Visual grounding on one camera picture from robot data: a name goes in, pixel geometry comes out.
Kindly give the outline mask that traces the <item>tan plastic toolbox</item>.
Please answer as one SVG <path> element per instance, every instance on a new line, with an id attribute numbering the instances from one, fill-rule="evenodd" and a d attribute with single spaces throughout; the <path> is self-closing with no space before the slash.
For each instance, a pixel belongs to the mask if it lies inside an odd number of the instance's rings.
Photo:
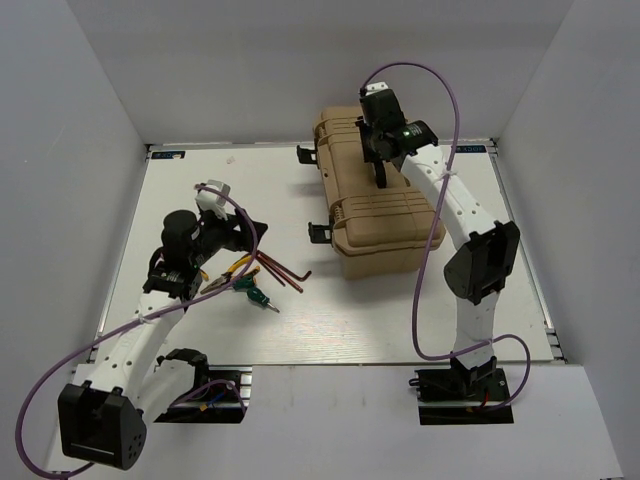
<path id="1" fill-rule="evenodd" d="M 408 273 L 420 268 L 435 208 L 393 165 L 384 165 L 387 186 L 376 185 L 372 164 L 364 161 L 357 106 L 323 109 L 314 127 L 314 149 L 298 149 L 299 161 L 314 155 L 328 209 L 328 240 L 343 277 Z"/>

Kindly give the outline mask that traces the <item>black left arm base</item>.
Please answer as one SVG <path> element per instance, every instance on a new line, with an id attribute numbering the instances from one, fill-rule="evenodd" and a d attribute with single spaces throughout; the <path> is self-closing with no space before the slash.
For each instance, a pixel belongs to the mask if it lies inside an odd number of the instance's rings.
<path id="1" fill-rule="evenodd" d="M 174 400 L 171 407 L 198 401 L 209 408 L 223 400 L 234 400 L 242 411 L 246 410 L 247 403 L 241 393 L 241 370 L 216 369 L 209 364 L 204 353 L 188 348 L 174 349 L 163 360 L 180 361 L 193 369 L 191 388 Z"/>

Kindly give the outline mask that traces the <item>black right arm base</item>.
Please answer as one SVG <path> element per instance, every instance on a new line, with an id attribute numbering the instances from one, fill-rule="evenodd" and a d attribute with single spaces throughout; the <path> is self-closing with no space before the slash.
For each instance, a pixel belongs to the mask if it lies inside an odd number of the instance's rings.
<path id="1" fill-rule="evenodd" d="M 423 402 L 470 401 L 481 403 L 504 401 L 509 396 L 504 371 L 498 369 L 473 385 L 468 386 L 462 376 L 453 369 L 421 369 L 409 380 Z"/>

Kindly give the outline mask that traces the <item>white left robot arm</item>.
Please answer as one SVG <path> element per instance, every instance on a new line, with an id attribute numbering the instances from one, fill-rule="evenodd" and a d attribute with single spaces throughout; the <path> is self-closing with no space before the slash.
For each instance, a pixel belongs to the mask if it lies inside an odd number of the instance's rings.
<path id="1" fill-rule="evenodd" d="M 153 363 L 198 293 L 202 266 L 222 249 L 251 251 L 267 229 L 241 210 L 222 216 L 205 208 L 177 210 L 164 218 L 133 327 L 118 335 L 84 382 L 66 385 L 58 397 L 65 456 L 128 470 L 141 454 L 149 424 L 172 401 L 209 392 L 206 369 L 172 356 L 159 367 Z"/>

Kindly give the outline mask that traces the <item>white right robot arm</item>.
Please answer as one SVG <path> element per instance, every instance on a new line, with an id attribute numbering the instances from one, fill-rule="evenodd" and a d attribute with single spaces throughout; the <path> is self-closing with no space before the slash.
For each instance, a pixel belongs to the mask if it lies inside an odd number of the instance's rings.
<path id="1" fill-rule="evenodd" d="M 511 274 L 520 241 L 512 221 L 502 223 L 472 195 L 450 165 L 423 121 L 409 122 L 395 93 L 383 82 L 360 90 L 363 115 L 357 121 L 365 161 L 372 164 L 378 187 L 387 185 L 392 164 L 427 200 L 434 202 L 455 248 L 444 267 L 445 282 L 456 298 L 456 339 L 446 370 L 426 370 L 419 389 L 446 400 L 487 396 L 496 371 L 493 350 L 495 309 Z"/>

